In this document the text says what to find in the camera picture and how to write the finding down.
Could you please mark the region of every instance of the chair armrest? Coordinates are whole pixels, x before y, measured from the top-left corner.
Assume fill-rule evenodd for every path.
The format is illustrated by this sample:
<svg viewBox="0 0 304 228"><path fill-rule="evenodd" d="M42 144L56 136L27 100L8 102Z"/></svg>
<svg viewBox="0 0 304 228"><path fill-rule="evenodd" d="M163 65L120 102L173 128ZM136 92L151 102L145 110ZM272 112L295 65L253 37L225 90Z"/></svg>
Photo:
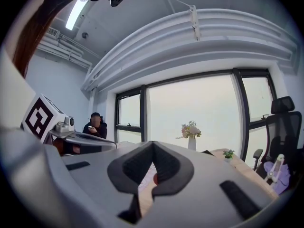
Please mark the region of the chair armrest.
<svg viewBox="0 0 304 228"><path fill-rule="evenodd" d="M253 154L253 158L255 158L255 159L257 159L257 160L260 159L262 153L263 153L263 150L262 150L262 149L257 149L257 150L254 152L254 154Z"/></svg>

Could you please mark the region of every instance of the desk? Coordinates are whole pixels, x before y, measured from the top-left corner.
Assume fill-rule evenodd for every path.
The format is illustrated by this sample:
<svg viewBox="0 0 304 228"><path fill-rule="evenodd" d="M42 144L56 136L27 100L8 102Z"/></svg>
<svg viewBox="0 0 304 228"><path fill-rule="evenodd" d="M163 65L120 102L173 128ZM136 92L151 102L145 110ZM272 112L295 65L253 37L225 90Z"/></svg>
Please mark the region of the desk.
<svg viewBox="0 0 304 228"><path fill-rule="evenodd" d="M222 159L224 161L223 151L228 151L228 149L218 149L210 151L216 158ZM248 165L246 165L239 157L233 155L230 164L235 167L240 173L250 179L252 182L260 186L266 193L274 200L278 197L277 193ZM146 214L149 208L153 204L151 191L156 187L154 181L152 180L149 185L139 193L139 203L141 207L142 216Z"/></svg>

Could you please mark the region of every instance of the fluorescent light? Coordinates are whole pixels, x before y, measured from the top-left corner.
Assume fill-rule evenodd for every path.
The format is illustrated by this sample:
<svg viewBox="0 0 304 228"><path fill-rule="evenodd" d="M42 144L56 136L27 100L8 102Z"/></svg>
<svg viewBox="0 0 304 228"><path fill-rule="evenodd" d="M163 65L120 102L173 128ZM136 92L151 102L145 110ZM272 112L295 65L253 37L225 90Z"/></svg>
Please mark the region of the fluorescent light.
<svg viewBox="0 0 304 228"><path fill-rule="evenodd" d="M66 23L67 29L69 29L69 30L73 29L73 27L76 23L76 20L77 20L79 14L81 13L81 10L84 8L84 6L86 5L87 2L88 2L88 0L85 0L85 1L77 0L70 16L68 17L68 20Z"/></svg>

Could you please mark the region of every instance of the black window frame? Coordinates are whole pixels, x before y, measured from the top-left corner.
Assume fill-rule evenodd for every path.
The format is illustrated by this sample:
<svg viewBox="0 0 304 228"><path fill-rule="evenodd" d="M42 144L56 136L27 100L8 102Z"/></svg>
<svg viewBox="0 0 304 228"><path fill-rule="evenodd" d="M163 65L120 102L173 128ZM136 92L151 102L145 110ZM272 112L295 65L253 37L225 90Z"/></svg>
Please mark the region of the black window frame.
<svg viewBox="0 0 304 228"><path fill-rule="evenodd" d="M140 126L125 126L119 124L119 104L120 100L132 97L135 95L140 95ZM116 94L115 100L115 131L114 139L118 143L118 134L117 130L124 130L130 132L141 133L142 142L146 141L146 123L147 123L147 111L146 111L146 86L142 85L141 87Z"/></svg>
<svg viewBox="0 0 304 228"><path fill-rule="evenodd" d="M249 131L251 129L256 129L266 125L265 119L258 120L254 122L250 122L250 114L249 114L249 104L248 98L246 94L246 89L243 83L243 78L254 78L254 77L265 77L268 80L268 85L270 87L270 91L272 94L272 98L277 99L276 90L271 78L271 75L268 69L255 69L255 68L233 68L226 70L217 70L217 71L209 71L203 73L196 73L190 75L184 75L180 77L174 77L166 80L162 80L159 82L155 82L148 85L142 85L141 87L120 93L116 95L116 103L115 103L115 142L117 143L117 130L125 130L131 132L137 132L142 134L142 142L147 141L147 101L146 101L146 89L162 86L166 84L172 84L180 81L191 80L202 77L210 77L210 76L220 76L220 75L234 75L236 79L236 86L238 88L238 93L240 96L241 103L241 111L243 116L243 136L242 136L242 148L240 158L245 161L248 149L249 142ZM134 95L141 95L140 98L140 127L128 127L118 125L119 121L119 100L131 97Z"/></svg>

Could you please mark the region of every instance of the ceiling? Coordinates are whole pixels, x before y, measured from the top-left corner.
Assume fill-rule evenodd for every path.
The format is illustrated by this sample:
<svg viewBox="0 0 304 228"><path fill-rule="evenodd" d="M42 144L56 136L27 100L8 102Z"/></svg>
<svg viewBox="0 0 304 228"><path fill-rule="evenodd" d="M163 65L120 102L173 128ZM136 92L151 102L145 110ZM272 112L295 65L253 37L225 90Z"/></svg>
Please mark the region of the ceiling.
<svg viewBox="0 0 304 228"><path fill-rule="evenodd" d="M278 0L180 0L197 9L232 9L261 16L282 28L290 15ZM65 28L74 6L69 4L54 20L52 27L75 39L100 57L139 28L173 13L186 11L188 7L176 0L124 0L112 8L107 0L88 2L76 22L73 31ZM87 39L82 33L88 33Z"/></svg>

